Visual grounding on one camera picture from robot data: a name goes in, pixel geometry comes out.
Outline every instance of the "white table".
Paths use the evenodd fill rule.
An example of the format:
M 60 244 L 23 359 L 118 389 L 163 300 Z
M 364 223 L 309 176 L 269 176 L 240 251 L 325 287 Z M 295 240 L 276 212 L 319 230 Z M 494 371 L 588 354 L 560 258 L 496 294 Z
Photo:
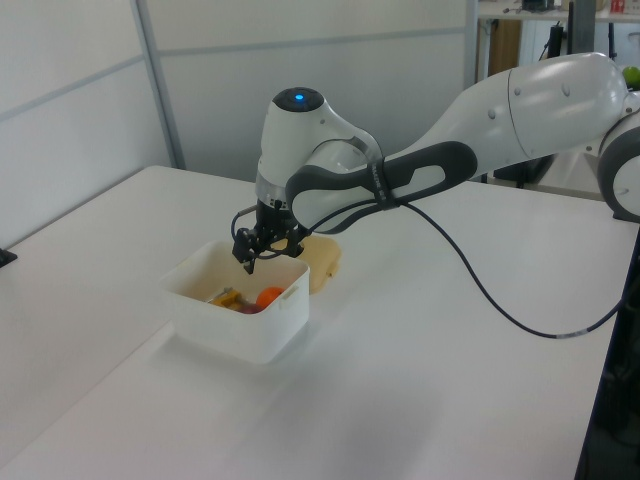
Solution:
M 338 276 L 272 364 L 175 337 L 156 280 L 254 201 L 153 167 L 12 249 L 0 478 L 572 478 L 613 322 L 518 330 L 412 212 L 336 237 Z M 417 205 L 507 310 L 556 332 L 617 301 L 638 232 L 601 202 L 477 183 Z

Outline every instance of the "orange object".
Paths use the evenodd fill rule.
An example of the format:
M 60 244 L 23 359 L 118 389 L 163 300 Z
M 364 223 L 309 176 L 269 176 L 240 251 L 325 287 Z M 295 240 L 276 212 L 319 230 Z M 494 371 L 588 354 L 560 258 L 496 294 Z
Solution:
M 256 305 L 261 308 L 267 308 L 276 298 L 278 298 L 278 296 L 280 296 L 282 292 L 284 292 L 284 288 L 267 287 L 260 292 L 260 295 L 258 295 Z

